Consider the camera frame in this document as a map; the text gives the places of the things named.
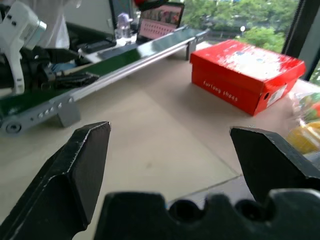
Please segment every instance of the laptop screen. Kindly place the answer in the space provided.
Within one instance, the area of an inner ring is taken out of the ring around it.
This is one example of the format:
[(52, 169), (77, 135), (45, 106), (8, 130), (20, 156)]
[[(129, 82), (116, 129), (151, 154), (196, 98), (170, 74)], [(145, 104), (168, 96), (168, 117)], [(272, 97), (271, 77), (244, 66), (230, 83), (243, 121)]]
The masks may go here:
[(140, 19), (139, 36), (154, 40), (173, 32), (180, 26), (183, 4), (165, 4), (143, 11)]

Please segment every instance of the desk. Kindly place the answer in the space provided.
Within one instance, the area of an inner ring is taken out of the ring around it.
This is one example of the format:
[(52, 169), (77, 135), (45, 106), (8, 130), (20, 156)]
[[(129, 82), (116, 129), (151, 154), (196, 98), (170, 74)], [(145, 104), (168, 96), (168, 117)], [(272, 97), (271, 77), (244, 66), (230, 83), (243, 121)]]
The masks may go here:
[[(75, 240), (92, 239), (106, 193), (156, 191), (171, 201), (241, 175), (230, 127), (284, 134), (290, 100), (252, 117), (192, 85), (191, 71), (180, 51), (81, 99), (82, 118), (72, 127), (50, 120), (19, 137), (0, 137), (0, 222), (72, 132), (98, 121), (112, 125), (105, 174), (92, 223)], [(319, 88), (298, 81), (293, 90)]]

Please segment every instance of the red shoe box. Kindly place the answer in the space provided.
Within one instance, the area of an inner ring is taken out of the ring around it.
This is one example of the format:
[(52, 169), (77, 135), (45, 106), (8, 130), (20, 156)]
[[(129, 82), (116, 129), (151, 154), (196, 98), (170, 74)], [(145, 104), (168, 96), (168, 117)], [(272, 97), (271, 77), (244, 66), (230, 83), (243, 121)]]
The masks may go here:
[(191, 54), (192, 82), (250, 115), (284, 97), (305, 71), (299, 59), (228, 40)]

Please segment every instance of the laptop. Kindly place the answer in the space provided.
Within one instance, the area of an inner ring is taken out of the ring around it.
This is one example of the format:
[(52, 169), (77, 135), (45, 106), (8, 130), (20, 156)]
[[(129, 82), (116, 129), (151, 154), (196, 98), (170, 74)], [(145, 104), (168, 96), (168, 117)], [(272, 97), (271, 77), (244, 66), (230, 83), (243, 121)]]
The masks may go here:
[(136, 42), (99, 52), (98, 56), (106, 60), (174, 32), (180, 27), (184, 9), (183, 3), (167, 2), (158, 8), (143, 11), (139, 20)]

